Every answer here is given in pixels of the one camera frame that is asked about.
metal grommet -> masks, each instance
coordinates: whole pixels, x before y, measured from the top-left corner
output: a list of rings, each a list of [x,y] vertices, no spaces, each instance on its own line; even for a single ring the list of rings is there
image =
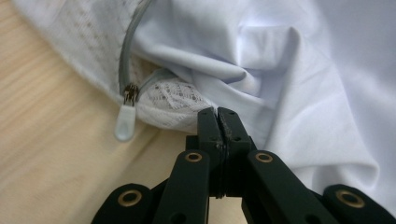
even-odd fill
[[[365,205],[364,200],[360,196],[345,189],[337,190],[335,192],[335,196],[337,196],[337,199],[340,200],[340,202],[354,208],[363,208]],[[345,196],[351,197],[353,201],[349,200]]]
[[[128,195],[134,196],[132,200],[127,200],[125,197]],[[136,189],[130,189],[124,191],[119,197],[119,204],[124,207],[134,206],[135,204],[139,203],[142,199],[142,193]]]
[[[196,152],[187,154],[186,161],[197,162],[202,159],[202,155]]]
[[[260,152],[256,154],[256,160],[261,162],[271,162],[274,160],[274,158],[267,153]]]

black clamp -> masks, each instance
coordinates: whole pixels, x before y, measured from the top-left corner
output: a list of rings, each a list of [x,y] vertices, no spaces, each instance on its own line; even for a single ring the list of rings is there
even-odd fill
[[[198,113],[170,177],[154,189],[115,189],[92,223],[207,223],[209,197],[241,197],[247,223],[396,223],[358,189],[334,185],[323,196],[307,189],[274,153],[257,150],[239,116],[213,108]]]

white garment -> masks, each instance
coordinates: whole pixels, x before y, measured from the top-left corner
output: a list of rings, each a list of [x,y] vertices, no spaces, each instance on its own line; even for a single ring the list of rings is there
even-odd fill
[[[118,59],[137,1],[14,1],[120,99]],[[132,50],[236,111],[257,146],[309,188],[347,184],[396,216],[395,11],[386,0],[153,0]]]

zipper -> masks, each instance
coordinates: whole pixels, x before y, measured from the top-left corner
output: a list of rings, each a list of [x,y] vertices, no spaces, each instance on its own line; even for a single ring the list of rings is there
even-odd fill
[[[140,96],[154,83],[177,77],[174,73],[166,68],[155,70],[140,85],[133,82],[126,85],[123,91],[123,105],[120,108],[117,117],[116,128],[114,134],[118,140],[125,142],[134,137],[134,125],[136,122],[136,106]]]
[[[114,135],[122,142],[130,140],[134,136],[134,124],[136,121],[136,108],[134,105],[139,93],[138,86],[129,77],[129,57],[131,56],[132,38],[134,37],[137,25],[142,20],[150,3],[151,0],[142,0],[138,3],[122,43],[119,64],[119,84],[120,95],[123,96],[124,102],[120,108],[114,130]]]
[[[114,135],[121,142],[130,140],[134,136],[134,124],[136,122],[136,97],[139,93],[138,87],[131,83],[124,89],[124,102],[117,116]]]

hole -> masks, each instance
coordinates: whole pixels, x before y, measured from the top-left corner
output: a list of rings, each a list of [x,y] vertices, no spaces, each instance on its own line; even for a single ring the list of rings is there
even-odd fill
[[[320,219],[314,215],[307,215],[305,217],[305,221],[306,221],[306,223],[309,223],[309,224],[320,224],[321,223]]]
[[[187,220],[186,215],[182,213],[176,213],[171,216],[171,222],[174,224],[186,223],[186,220]]]
[[[136,189],[124,191],[119,197],[119,204],[124,207],[133,206],[140,202],[142,193]]]
[[[345,189],[337,190],[335,192],[335,196],[341,203],[344,203],[350,207],[363,208],[365,205],[364,200],[360,196]]]
[[[274,158],[267,153],[260,152],[256,154],[256,160],[261,162],[271,162]]]
[[[123,200],[125,202],[131,202],[136,199],[137,199],[137,195],[135,193],[129,193],[123,197]]]
[[[196,153],[196,152],[189,153],[186,156],[186,160],[191,161],[191,162],[197,162],[197,161],[200,161],[201,159],[202,159],[201,154]]]

